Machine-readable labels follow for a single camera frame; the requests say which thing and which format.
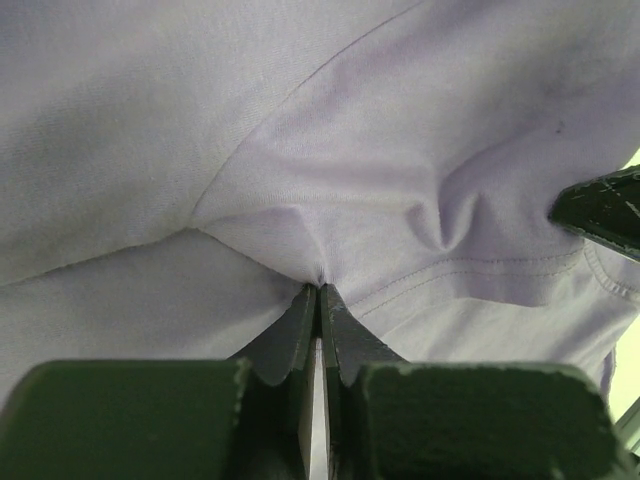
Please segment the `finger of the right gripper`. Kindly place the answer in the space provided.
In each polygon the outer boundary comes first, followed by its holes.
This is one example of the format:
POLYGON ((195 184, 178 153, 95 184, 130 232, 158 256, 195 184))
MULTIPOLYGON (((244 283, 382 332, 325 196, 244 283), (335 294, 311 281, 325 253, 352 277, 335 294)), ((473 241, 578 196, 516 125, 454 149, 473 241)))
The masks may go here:
POLYGON ((631 166, 564 189, 549 221, 634 262, 639 260, 639 167, 631 166))

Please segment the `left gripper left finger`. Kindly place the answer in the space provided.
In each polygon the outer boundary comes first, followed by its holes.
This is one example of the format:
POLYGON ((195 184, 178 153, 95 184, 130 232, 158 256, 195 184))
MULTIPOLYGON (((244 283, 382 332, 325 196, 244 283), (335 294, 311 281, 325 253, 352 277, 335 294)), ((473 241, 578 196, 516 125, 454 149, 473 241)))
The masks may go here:
POLYGON ((223 360, 57 360, 1 412, 5 479, 305 479, 317 291, 223 360))

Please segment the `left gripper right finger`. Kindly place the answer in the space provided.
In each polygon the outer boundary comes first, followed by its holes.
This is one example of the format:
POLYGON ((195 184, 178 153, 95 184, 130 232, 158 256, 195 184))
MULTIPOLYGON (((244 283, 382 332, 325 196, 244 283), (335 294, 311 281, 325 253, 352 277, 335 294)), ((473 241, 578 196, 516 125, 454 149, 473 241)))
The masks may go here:
POLYGON ((544 363, 411 363, 319 292, 332 479, 635 479, 596 388, 544 363))

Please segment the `purple t shirt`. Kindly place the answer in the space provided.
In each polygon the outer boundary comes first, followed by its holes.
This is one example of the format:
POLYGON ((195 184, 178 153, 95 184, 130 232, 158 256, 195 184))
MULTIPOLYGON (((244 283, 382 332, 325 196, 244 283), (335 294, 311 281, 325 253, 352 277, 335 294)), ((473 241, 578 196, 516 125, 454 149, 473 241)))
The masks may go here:
POLYGON ((547 215, 638 147, 635 1, 5 1, 1 391, 226 357, 307 283, 608 391, 639 267, 547 215))

